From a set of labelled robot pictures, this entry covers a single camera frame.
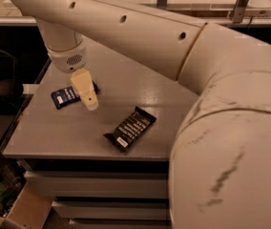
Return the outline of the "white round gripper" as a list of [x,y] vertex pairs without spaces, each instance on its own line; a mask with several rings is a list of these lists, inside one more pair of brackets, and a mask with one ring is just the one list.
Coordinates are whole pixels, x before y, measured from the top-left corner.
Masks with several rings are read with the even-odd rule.
[[89,71],[83,68],[87,63],[85,42],[63,52],[48,49],[48,55],[54,66],[62,73],[72,73],[71,82],[75,92],[89,111],[98,107],[98,100],[94,91],[94,83]]

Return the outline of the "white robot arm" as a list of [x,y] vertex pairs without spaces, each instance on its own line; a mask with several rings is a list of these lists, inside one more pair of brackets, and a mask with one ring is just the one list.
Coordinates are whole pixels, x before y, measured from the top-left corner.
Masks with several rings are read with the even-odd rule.
[[11,0],[94,111],[34,96],[7,156],[82,229],[271,229],[271,45],[122,0]]

